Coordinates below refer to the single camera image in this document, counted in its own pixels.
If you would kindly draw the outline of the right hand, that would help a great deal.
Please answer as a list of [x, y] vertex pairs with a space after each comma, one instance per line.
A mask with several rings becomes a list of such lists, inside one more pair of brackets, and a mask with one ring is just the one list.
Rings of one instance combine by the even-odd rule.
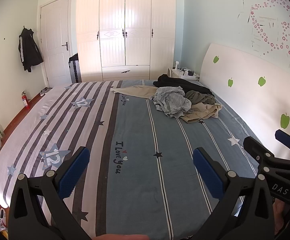
[[274, 235], [278, 237], [290, 227], [290, 222], [287, 221], [287, 211], [290, 209], [290, 206], [276, 198], [272, 207], [274, 214]]

